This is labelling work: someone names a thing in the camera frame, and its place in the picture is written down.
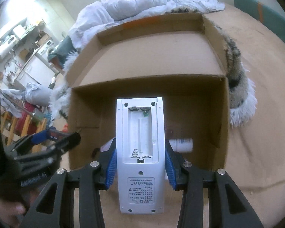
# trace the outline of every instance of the orange stripe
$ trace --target orange stripe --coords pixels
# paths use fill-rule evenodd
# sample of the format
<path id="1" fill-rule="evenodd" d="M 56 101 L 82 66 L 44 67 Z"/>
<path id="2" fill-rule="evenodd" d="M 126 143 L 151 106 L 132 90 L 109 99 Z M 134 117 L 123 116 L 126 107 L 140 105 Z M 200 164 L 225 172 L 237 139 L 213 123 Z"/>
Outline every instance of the orange stripe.
<path id="1" fill-rule="evenodd" d="M 259 21 L 263 24 L 264 23 L 264 18 L 263 18 L 262 6 L 263 6 L 262 3 L 260 3 L 260 2 L 257 3 L 257 10 L 259 12 Z"/>
<path id="2" fill-rule="evenodd" d="M 125 24 L 122 24 L 122 27 L 123 29 L 129 29 L 129 28 L 133 28 L 137 26 L 145 26 L 148 24 L 157 23 L 157 22 L 160 22 L 160 20 L 161 20 L 160 16 L 147 17 L 147 18 L 142 18 L 139 20 L 127 22 Z"/>

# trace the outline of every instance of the printed label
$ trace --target printed label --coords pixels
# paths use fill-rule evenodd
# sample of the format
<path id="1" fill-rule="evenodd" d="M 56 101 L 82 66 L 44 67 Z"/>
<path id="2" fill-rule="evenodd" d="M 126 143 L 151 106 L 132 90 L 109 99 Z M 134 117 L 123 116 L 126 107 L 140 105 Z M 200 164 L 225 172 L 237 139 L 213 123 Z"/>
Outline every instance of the printed label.
<path id="1" fill-rule="evenodd" d="M 148 178 L 128 178 L 129 203 L 153 204 L 154 203 L 153 177 Z"/>

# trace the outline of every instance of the blue gripper pad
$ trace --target blue gripper pad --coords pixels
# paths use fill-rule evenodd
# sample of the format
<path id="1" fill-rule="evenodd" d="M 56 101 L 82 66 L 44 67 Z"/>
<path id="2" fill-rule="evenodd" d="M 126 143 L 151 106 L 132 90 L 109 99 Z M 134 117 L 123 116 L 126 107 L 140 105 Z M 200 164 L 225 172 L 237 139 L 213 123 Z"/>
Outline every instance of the blue gripper pad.
<path id="1" fill-rule="evenodd" d="M 50 127 L 46 130 L 43 130 L 37 134 L 34 134 L 31 138 L 31 143 L 34 144 L 34 145 L 38 145 L 44 141 L 46 141 L 48 139 L 48 135 L 47 135 L 47 132 L 48 130 L 50 129 L 56 129 L 55 127 Z"/>
<path id="2" fill-rule="evenodd" d="M 176 176 L 175 176 L 175 169 L 173 167 L 170 155 L 167 152 L 167 149 L 165 150 L 166 152 L 166 162 L 165 162 L 165 167 L 166 167 L 166 172 L 167 176 L 169 179 L 169 183 L 172 186 L 173 189 L 176 188 Z"/>
<path id="3" fill-rule="evenodd" d="M 110 159 L 110 162 L 107 166 L 107 178 L 105 181 L 105 187 L 107 189 L 109 189 L 110 186 L 113 184 L 116 170 L 117 170 L 117 156 L 116 156 L 116 149 L 115 149 Z"/>

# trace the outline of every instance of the silver bolt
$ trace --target silver bolt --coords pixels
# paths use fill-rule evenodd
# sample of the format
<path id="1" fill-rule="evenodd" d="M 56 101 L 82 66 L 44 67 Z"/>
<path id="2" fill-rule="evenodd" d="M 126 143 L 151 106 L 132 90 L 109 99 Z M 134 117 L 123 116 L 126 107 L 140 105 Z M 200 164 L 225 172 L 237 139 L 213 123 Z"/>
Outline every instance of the silver bolt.
<path id="1" fill-rule="evenodd" d="M 218 169 L 218 174 L 225 175 L 225 173 L 226 173 L 226 171 L 224 169 L 222 169 L 222 168 Z"/>
<path id="2" fill-rule="evenodd" d="M 191 164 L 191 162 L 189 162 L 189 161 L 185 161 L 185 162 L 183 163 L 183 166 L 189 168 L 189 167 L 192 166 L 192 164 Z"/>
<path id="3" fill-rule="evenodd" d="M 51 164 L 54 162 L 54 159 L 52 157 L 48 158 L 48 163 Z"/>
<path id="4" fill-rule="evenodd" d="M 61 175 L 62 173 L 64 173 L 64 169 L 60 168 L 56 171 L 57 174 Z"/>
<path id="5" fill-rule="evenodd" d="M 99 165 L 99 162 L 98 161 L 92 161 L 90 166 L 92 167 L 97 167 Z"/>

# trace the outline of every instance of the cardboard box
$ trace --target cardboard box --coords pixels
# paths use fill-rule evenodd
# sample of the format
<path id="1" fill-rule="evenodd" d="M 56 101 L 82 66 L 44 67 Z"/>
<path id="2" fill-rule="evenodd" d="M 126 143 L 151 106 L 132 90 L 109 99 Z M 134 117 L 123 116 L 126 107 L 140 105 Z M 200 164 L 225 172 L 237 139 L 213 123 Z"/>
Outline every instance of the cardboard box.
<path id="1" fill-rule="evenodd" d="M 203 169 L 223 168 L 229 128 L 225 41 L 198 13 L 128 22 L 98 33 L 67 74 L 72 86 L 69 130 L 81 144 L 70 168 L 91 161 L 94 148 L 115 137 L 116 99 L 163 97 L 169 139 L 192 138 L 185 158 Z"/>

